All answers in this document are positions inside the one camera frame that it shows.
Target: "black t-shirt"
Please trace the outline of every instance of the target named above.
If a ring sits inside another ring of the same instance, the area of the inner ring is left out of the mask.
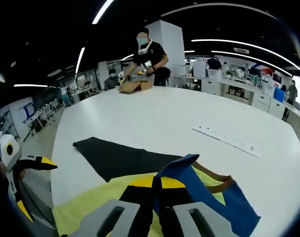
[[[147,44],[141,46],[141,49],[146,48]],[[151,64],[154,66],[158,62],[160,62],[163,58],[162,55],[166,55],[162,46],[157,42],[152,42],[150,45],[148,52],[143,55],[139,55],[138,51],[134,54],[134,63],[141,65],[145,64],[147,61],[151,61]]]

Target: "white device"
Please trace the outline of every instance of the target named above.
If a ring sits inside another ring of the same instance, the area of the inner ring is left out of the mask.
[[[244,141],[242,139],[239,139],[235,136],[232,136],[228,132],[223,131],[218,128],[215,128],[214,126],[202,124],[202,125],[193,127],[192,129],[197,132],[203,133],[207,136],[210,136],[212,138],[215,138],[216,140],[219,140],[230,146],[233,146],[234,148],[242,150],[254,157],[257,157],[257,158],[261,157],[259,150],[255,146],[253,146],[251,143]]]
[[[139,55],[144,55],[148,52],[148,49],[150,47],[150,45],[152,44],[152,40],[150,39],[150,42],[148,43],[148,45],[146,46],[146,48],[143,48],[143,49],[139,49],[138,50],[138,54]]]
[[[149,61],[145,62],[144,66],[145,66],[145,69],[136,73],[137,75],[142,75],[143,73],[145,73],[148,70],[148,68],[152,67],[151,61],[149,60]]]
[[[4,134],[0,137],[0,151],[1,159],[6,167],[6,170],[10,172],[14,164],[22,155],[22,151],[15,140],[13,135]]]

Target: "chair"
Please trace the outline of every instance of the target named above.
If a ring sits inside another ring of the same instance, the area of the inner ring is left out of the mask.
[[[72,105],[72,102],[71,102],[71,99],[69,97],[69,95],[67,94],[64,94],[62,96],[62,101],[63,101],[63,105],[67,108],[68,106],[71,106]]]
[[[50,122],[50,117],[53,117],[54,118],[54,113],[53,111],[51,110],[50,108],[50,104],[49,105],[46,105],[44,108],[43,108],[43,112],[42,112],[42,117],[43,119],[45,119],[49,124],[51,124]]]

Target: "white wall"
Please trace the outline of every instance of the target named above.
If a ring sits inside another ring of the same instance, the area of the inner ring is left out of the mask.
[[[15,101],[5,107],[8,107],[10,109],[11,115],[12,115],[12,119],[13,119],[13,123],[14,126],[16,128],[17,134],[20,137],[20,141],[22,142],[26,136],[29,133],[29,129],[26,123],[23,123],[23,121],[25,119],[27,119],[26,117],[26,113],[24,109],[20,109],[21,107],[23,107],[26,104],[29,104],[30,102],[33,102],[32,97],[27,97],[25,99],[21,99],[18,101]]]
[[[232,57],[226,57],[226,56],[222,56],[222,55],[215,55],[215,57],[217,57],[219,59],[219,62],[221,63],[221,65],[224,64],[224,62],[227,62],[227,65],[229,68],[231,68],[232,65],[238,65],[238,66],[244,66],[245,64],[254,66],[256,65],[256,63],[254,62],[250,62],[244,59],[240,59],[240,58],[232,58]]]
[[[106,61],[99,62],[98,68],[99,68],[98,71],[99,71],[99,81],[101,84],[101,89],[104,89],[105,88],[104,82],[106,81],[107,78],[110,77],[109,70],[107,68],[107,62]]]
[[[156,21],[146,26],[149,30],[149,38],[163,45],[161,21]]]
[[[181,65],[184,65],[185,61],[182,28],[161,20],[147,25],[147,28],[149,37],[161,44],[169,58],[166,64],[171,70],[169,82],[172,86],[176,86],[178,80],[174,81],[174,76],[180,74]]]

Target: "person sitting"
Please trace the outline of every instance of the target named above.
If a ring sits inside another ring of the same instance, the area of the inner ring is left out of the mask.
[[[114,68],[109,70],[110,77],[104,82],[105,90],[114,89],[119,85],[118,77],[116,76],[116,70]]]

